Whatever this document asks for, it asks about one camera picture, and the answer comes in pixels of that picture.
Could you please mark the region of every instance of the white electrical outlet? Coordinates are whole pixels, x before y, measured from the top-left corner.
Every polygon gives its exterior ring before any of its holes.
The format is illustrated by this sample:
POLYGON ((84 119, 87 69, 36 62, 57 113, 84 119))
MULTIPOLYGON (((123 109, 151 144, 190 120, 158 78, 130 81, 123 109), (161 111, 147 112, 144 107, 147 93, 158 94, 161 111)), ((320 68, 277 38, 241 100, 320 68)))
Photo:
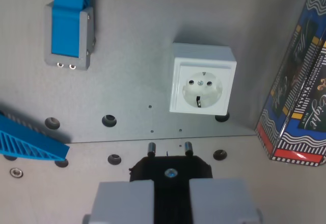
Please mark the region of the white electrical outlet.
POLYGON ((230 47, 173 43, 170 112, 225 116, 236 60, 230 47))

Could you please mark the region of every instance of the red stripe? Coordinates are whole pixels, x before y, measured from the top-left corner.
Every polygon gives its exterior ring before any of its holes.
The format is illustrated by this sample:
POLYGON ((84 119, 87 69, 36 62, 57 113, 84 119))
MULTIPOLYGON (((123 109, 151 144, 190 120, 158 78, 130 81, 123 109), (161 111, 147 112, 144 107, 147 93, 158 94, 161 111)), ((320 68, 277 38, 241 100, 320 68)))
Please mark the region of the red stripe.
POLYGON ((264 131, 264 129, 260 123, 258 123, 258 125, 257 125, 257 131, 258 131, 259 135, 261 136, 261 139, 263 140, 265 147, 267 148, 269 154, 271 154, 273 151, 273 144, 271 144, 266 132, 264 131))
POLYGON ((316 162, 316 163, 320 163, 322 159, 322 155, 296 152, 296 151, 284 150, 284 149, 276 150, 274 156, 286 158, 286 159, 296 159, 296 160, 303 160, 303 161, 316 162))

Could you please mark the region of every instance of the gray metal wall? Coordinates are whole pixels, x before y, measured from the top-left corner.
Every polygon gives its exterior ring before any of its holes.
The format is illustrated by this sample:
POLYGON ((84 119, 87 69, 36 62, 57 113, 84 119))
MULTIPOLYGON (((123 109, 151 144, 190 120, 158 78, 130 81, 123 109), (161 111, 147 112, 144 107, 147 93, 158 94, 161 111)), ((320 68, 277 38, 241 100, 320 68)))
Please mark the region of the gray metal wall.
POLYGON ((93 0, 97 43, 89 70, 78 71, 44 62, 51 1, 0 0, 0 109, 43 129, 55 117, 67 142, 254 134, 305 2, 93 0), (229 121, 168 111, 174 41, 231 46, 238 63, 229 121), (104 127, 105 115, 117 125, 104 127))

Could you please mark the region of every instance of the small hole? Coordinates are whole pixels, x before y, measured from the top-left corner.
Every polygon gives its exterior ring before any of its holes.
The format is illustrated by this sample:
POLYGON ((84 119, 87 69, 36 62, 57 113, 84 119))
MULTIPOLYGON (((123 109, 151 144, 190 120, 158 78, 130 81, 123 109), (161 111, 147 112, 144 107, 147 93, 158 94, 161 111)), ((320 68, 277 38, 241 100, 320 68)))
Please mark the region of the small hole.
POLYGON ((8 155, 4 155, 4 158, 10 161, 14 161, 17 159, 17 157, 13 157, 13 156, 8 156, 8 155))
POLYGON ((228 156, 227 152, 222 149, 216 150, 213 154, 213 158, 218 161, 224 160, 227 156, 228 156))
POLYGON ((60 168, 65 168, 68 166, 69 162, 67 159, 63 160, 63 161, 55 161, 56 166, 60 167, 60 168))
POLYGON ((102 123, 106 127, 114 127, 117 124, 117 119, 114 116, 106 115, 102 118, 102 123))
POLYGON ((117 154, 111 154, 108 158, 107 161, 112 164, 112 165, 118 165, 121 163, 121 157, 117 154))
POLYGON ((229 112, 226 114, 226 116, 215 116, 215 119, 218 122, 226 122, 230 118, 229 112))
POLYGON ((51 130, 57 130, 60 127, 60 122, 54 117, 49 117, 45 120, 45 125, 51 130))

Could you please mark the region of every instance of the blue plastic wedge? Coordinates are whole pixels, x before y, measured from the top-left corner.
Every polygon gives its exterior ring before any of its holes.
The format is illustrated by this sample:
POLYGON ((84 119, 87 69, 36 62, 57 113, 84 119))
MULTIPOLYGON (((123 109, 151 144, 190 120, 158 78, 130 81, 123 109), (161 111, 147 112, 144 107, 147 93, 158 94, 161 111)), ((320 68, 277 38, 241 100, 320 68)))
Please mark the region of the blue plastic wedge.
POLYGON ((90 0, 54 0, 52 8, 52 53, 79 56, 79 14, 90 0))
POLYGON ((0 115, 0 153, 13 157, 63 161, 69 147, 0 115))

